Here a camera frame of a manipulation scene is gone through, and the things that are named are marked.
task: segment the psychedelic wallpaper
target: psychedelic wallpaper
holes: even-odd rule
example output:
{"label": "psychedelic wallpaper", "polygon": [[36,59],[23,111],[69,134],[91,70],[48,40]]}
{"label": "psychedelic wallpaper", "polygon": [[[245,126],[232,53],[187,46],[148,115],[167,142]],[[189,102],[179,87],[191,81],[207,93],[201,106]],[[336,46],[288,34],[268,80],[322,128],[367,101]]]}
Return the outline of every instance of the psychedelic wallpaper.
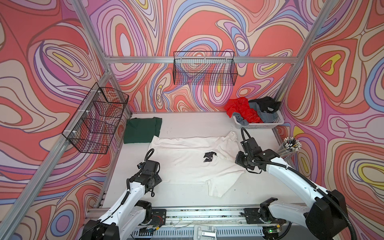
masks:
{"label": "psychedelic wallpaper", "polygon": [[303,143],[300,172],[345,196],[361,240],[384,239],[383,39],[383,1],[339,1],[289,86],[278,128]]}
{"label": "psychedelic wallpaper", "polygon": [[[0,0],[0,220],[103,72],[69,1]],[[67,149],[14,240],[74,238],[123,126],[107,155]]]}
{"label": "psychedelic wallpaper", "polygon": [[[85,3],[109,56],[173,56],[233,50],[296,56],[322,0],[94,0]],[[235,86],[174,86],[173,64],[111,65],[129,106],[147,111],[223,111],[230,98],[274,96],[289,64],[239,63]]]}

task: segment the white table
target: white table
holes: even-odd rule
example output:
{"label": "white table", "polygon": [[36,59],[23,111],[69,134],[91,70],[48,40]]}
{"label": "white table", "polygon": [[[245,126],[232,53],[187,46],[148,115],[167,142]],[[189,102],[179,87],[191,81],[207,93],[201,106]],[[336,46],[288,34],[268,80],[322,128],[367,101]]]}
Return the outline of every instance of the white table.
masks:
{"label": "white table", "polygon": [[[243,150],[239,129],[235,128],[232,118],[226,113],[140,113],[132,118],[162,118],[160,136],[174,137],[210,137],[225,136],[235,131],[239,150]],[[278,143],[271,129],[249,129],[262,150],[278,149]],[[126,179],[137,173],[136,165],[144,160],[149,143],[123,144],[114,170],[103,208],[109,208],[126,189]],[[155,196],[147,193],[142,200],[152,203],[153,207],[181,206],[233,206],[260,204],[270,197],[276,197],[289,203],[301,203],[302,200],[284,183],[274,176],[244,173],[223,197],[208,196],[208,185],[182,185],[160,183],[154,188]]]}

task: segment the red garment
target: red garment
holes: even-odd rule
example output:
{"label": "red garment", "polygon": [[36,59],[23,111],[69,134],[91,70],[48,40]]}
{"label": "red garment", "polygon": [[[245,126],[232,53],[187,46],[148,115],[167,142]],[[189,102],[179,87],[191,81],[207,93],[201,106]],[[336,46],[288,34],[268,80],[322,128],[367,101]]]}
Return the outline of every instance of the red garment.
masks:
{"label": "red garment", "polygon": [[233,113],[240,113],[249,123],[263,123],[257,112],[249,107],[248,99],[245,97],[230,99],[224,109],[229,117],[232,117]]}

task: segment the black wire mesh basket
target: black wire mesh basket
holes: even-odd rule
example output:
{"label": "black wire mesh basket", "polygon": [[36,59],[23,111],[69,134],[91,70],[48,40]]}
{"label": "black wire mesh basket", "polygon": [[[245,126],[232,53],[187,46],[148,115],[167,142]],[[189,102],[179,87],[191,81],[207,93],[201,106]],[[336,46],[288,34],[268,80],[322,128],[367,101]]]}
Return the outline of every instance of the black wire mesh basket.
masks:
{"label": "black wire mesh basket", "polygon": [[175,85],[235,85],[233,51],[175,51],[173,55]]}
{"label": "black wire mesh basket", "polygon": [[79,152],[106,154],[128,98],[114,88],[99,87],[70,134],[63,135]]}

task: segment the dark green cloth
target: dark green cloth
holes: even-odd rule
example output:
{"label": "dark green cloth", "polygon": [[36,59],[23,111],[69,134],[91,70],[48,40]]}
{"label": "dark green cloth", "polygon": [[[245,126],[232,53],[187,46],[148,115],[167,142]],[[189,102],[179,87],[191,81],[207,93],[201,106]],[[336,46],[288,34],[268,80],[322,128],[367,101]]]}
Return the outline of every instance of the dark green cloth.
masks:
{"label": "dark green cloth", "polygon": [[159,136],[161,118],[132,118],[127,121],[124,143],[152,142],[153,136]]}

